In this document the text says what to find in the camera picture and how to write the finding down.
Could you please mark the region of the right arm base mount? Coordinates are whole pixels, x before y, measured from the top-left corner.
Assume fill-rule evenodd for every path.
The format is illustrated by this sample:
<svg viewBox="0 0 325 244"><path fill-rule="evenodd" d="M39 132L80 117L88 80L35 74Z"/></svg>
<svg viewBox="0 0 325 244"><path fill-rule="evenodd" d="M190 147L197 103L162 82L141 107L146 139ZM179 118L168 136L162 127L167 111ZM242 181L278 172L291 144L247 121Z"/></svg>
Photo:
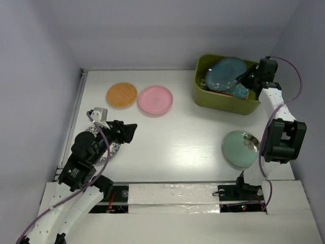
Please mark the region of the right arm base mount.
<svg viewBox="0 0 325 244"><path fill-rule="evenodd" d="M234 185L219 185L212 195L222 202L221 212L266 211L262 187L245 183L243 173Z"/></svg>

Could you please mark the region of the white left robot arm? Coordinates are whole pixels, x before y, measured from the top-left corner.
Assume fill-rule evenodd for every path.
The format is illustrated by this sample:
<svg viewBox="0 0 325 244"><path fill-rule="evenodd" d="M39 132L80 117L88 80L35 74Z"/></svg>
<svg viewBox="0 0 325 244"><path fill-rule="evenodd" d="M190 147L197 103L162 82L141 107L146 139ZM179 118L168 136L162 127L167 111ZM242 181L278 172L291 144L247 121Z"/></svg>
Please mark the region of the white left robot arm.
<svg viewBox="0 0 325 244"><path fill-rule="evenodd" d="M98 133L79 133L56 183L49 207L18 238L17 243L66 243L68 236L101 200L111 198L113 181L95 165L112 143L131 143L137 124L119 120L93 123Z"/></svg>

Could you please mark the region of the pink plastic plate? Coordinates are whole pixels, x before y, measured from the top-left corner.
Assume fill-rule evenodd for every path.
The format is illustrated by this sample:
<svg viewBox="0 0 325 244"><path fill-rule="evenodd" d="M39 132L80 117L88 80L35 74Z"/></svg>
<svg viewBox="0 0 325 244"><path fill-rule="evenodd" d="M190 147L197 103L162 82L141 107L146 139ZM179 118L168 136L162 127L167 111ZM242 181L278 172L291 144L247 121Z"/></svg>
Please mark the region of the pink plastic plate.
<svg viewBox="0 0 325 244"><path fill-rule="evenodd" d="M138 105L146 113L161 115L170 110L173 95L169 89L161 85L144 88L138 96Z"/></svg>

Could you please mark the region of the red and teal plate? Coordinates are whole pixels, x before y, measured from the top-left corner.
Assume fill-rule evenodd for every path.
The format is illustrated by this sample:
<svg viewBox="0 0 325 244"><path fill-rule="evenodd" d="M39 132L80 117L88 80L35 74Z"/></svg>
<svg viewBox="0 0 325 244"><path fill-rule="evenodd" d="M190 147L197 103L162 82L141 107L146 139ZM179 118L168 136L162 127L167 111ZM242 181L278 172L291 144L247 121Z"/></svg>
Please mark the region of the red and teal plate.
<svg viewBox="0 0 325 244"><path fill-rule="evenodd" d="M237 86L222 91L221 92L224 95L240 98L240 99L247 99L249 96L249 90L245 88L242 84L238 84Z"/></svg>

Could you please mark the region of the blue floral white plate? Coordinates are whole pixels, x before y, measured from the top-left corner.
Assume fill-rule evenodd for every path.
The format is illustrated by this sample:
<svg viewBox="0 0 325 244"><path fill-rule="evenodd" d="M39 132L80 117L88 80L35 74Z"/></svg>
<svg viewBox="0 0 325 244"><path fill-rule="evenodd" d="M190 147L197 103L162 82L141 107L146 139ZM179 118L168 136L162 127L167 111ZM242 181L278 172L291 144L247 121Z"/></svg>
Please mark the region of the blue floral white plate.
<svg viewBox="0 0 325 244"><path fill-rule="evenodd" d="M85 130L85 132L91 132L95 137L99 134L99 131L96 128L95 125L92 125L92 126L88 127ZM109 156L109 158L111 159L112 157L114 157L118 153L119 149L120 149L120 144L116 143L116 142L113 142L110 145L109 151L107 151L107 150L105 151L105 153L99 159L98 163L105 163L107 157Z"/></svg>

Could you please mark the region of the mint green flower plate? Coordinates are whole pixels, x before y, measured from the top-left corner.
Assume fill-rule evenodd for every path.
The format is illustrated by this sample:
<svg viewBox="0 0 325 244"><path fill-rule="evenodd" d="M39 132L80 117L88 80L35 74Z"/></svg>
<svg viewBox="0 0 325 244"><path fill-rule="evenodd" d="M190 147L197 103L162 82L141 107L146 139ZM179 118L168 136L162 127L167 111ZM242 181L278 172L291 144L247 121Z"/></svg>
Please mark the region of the mint green flower plate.
<svg viewBox="0 0 325 244"><path fill-rule="evenodd" d="M246 131L232 131L222 141L222 152L234 166L247 169L257 160L260 141Z"/></svg>

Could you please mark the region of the dark blue glazed plate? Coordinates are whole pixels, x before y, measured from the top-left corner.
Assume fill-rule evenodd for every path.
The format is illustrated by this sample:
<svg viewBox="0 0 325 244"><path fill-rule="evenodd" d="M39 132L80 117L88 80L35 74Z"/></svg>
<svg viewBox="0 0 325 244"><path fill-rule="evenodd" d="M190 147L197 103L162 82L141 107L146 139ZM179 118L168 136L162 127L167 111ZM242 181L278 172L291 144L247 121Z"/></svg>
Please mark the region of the dark blue glazed plate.
<svg viewBox="0 0 325 244"><path fill-rule="evenodd" d="M205 75L206 87L217 92L233 89L239 84L237 77L246 71L244 60L236 57L224 58L208 69Z"/></svg>

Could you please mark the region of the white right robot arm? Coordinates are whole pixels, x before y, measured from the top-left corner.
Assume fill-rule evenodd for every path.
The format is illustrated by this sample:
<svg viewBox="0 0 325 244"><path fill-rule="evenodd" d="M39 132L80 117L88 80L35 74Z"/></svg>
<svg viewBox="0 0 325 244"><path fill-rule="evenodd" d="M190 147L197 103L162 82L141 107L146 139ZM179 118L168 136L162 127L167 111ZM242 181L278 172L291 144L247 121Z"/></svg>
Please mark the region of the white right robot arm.
<svg viewBox="0 0 325 244"><path fill-rule="evenodd" d="M235 76L236 84L251 90L259 109L250 109L247 100L196 91L188 71L137 72L141 81L165 81L174 102L171 110L154 112L166 100L149 87L138 97L139 111L125 114L138 129L134 142L118 155L119 181L237 179L234 194L246 199L272 170L297 158L307 130L291 115L274 82L277 66L267 56Z"/></svg>

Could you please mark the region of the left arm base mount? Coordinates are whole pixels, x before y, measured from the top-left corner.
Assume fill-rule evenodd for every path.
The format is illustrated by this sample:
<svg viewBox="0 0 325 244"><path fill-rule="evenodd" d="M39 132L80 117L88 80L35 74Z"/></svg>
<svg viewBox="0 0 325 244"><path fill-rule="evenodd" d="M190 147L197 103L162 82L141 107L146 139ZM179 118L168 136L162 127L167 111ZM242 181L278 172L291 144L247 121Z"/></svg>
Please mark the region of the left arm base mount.
<svg viewBox="0 0 325 244"><path fill-rule="evenodd" d="M128 185L114 185L111 196L104 198L95 205L90 214L127 214L128 213Z"/></svg>

